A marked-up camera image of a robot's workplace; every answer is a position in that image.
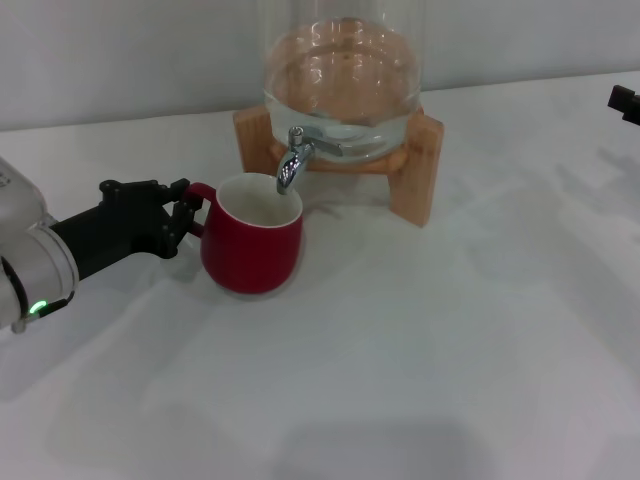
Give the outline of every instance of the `mug handle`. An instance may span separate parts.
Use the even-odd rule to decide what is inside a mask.
[[[196,182],[189,185],[189,188],[187,188],[187,191],[185,192],[185,196],[202,198],[214,203],[216,201],[216,189],[209,185],[205,185],[204,183]],[[202,238],[202,235],[204,235],[204,227],[197,222],[193,222],[193,225],[191,225],[191,228],[189,229],[189,233],[198,238]]]

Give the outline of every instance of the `wooden stand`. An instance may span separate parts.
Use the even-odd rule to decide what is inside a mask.
[[[233,121],[245,172],[276,175],[287,148],[271,133],[271,118],[265,106],[241,110]],[[405,144],[372,162],[349,165],[313,160],[312,172],[386,175],[391,189],[391,211],[424,227],[429,221],[436,183],[444,125],[415,113],[409,118]]]

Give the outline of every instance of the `wooden stand leg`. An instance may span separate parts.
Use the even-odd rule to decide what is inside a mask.
[[[233,123],[244,171],[275,176],[278,164],[270,160],[274,138],[267,107],[259,105],[238,111],[233,115]]]
[[[444,125],[423,114],[412,115],[404,148],[407,161],[388,175],[391,211],[424,227],[431,215]]]

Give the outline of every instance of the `white table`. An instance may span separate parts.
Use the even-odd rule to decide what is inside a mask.
[[[188,240],[0,339],[0,478],[640,476],[640,73],[424,95],[447,136],[430,225],[383,178],[306,175],[276,294],[217,288]],[[230,113],[0,135],[52,214],[98,183],[240,171]]]

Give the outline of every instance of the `white wall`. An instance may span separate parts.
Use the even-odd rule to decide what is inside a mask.
[[[0,129],[260,101],[255,1],[0,0]],[[428,88],[640,68],[638,0],[429,0],[426,29]]]

